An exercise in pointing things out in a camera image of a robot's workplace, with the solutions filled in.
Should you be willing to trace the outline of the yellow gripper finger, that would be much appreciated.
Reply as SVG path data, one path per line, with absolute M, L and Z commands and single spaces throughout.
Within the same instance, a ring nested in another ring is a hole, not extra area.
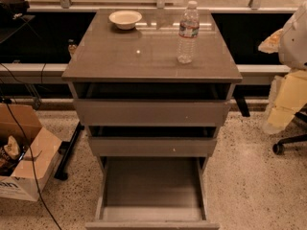
M 275 31 L 273 34 L 268 36 L 264 41 L 260 43 L 260 45 L 258 46 L 258 50 L 266 54 L 277 53 L 282 33 L 282 29 Z

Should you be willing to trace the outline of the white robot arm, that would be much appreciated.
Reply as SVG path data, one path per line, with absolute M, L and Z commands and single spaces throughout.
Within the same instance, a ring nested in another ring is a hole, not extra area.
M 258 46 L 263 53 L 278 53 L 279 61 L 290 68 L 284 77 L 275 76 L 262 128 L 268 134 L 279 133 L 307 104 L 307 2 Z

